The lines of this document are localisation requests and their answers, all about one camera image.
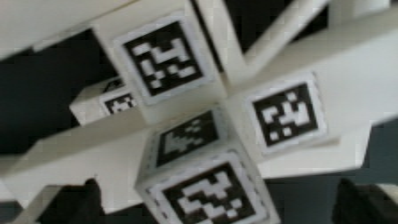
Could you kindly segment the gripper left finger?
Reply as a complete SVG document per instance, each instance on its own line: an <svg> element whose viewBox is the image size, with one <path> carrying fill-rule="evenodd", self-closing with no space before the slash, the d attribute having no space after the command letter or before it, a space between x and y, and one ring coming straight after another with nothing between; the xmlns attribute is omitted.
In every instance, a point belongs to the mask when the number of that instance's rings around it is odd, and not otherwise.
<svg viewBox="0 0 398 224"><path fill-rule="evenodd" d="M39 224L105 224L101 189L94 179L66 185L37 217Z"/></svg>

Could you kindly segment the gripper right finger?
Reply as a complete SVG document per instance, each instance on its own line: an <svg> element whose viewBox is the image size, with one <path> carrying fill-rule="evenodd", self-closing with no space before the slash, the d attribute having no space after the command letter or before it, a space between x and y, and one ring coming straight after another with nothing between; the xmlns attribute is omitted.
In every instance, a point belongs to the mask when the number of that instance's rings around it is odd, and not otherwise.
<svg viewBox="0 0 398 224"><path fill-rule="evenodd" d="M398 184L338 184L332 224L398 224Z"/></svg>

